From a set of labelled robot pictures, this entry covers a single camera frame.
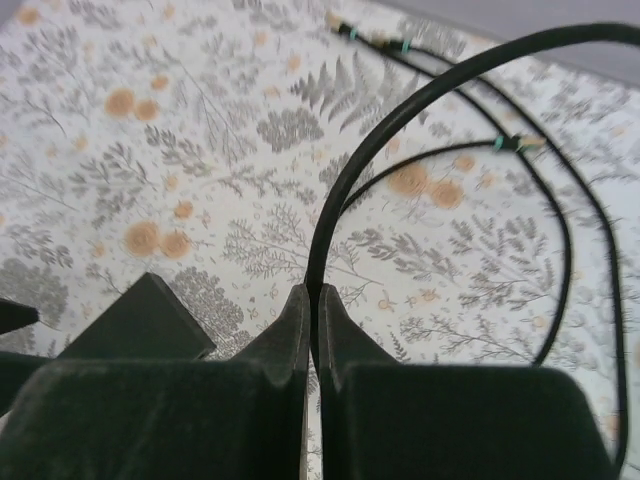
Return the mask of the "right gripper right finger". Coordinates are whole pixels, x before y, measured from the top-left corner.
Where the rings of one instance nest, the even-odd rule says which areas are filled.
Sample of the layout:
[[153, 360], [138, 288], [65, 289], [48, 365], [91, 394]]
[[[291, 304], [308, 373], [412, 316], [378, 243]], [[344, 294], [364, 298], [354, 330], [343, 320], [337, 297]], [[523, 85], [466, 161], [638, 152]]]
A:
[[614, 479], [586, 397], [543, 367], [403, 364], [318, 304], [327, 479]]

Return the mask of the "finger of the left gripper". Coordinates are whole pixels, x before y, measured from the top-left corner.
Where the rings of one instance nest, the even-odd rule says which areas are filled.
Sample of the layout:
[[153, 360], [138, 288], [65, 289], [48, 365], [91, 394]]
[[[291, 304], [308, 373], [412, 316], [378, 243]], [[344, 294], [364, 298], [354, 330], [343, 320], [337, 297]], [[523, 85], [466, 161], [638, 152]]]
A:
[[0, 300], [0, 334], [37, 323], [39, 314], [36, 308], [10, 300]]

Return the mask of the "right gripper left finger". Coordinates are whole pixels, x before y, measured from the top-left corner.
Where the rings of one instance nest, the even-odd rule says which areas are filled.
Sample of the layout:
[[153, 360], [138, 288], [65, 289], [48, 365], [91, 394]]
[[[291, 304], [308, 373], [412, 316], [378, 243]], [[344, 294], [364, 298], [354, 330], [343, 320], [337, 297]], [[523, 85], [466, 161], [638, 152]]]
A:
[[21, 389], [1, 433], [5, 479], [298, 479], [310, 301], [225, 361], [62, 360]]

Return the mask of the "black network switch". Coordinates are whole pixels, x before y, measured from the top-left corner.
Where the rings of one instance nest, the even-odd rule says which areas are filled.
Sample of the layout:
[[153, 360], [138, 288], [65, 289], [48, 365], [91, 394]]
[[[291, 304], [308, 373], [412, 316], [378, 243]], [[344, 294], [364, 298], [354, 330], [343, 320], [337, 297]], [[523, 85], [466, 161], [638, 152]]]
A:
[[167, 283], [142, 275], [72, 341], [60, 359], [193, 360], [216, 345]]

